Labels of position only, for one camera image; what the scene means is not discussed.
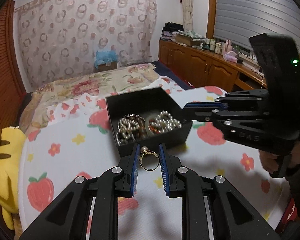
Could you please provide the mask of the right hand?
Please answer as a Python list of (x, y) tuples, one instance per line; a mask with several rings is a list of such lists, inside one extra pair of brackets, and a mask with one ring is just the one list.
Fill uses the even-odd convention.
[[(269, 173), (274, 173), (279, 169), (279, 165), (276, 162), (278, 155), (264, 152), (259, 150), (259, 157), (262, 164), (262, 167), (268, 171)], [(291, 151), (291, 159), (288, 164), (288, 168), (293, 168), (296, 165), (300, 164), (300, 142), (297, 142), (294, 146), (293, 150)]]

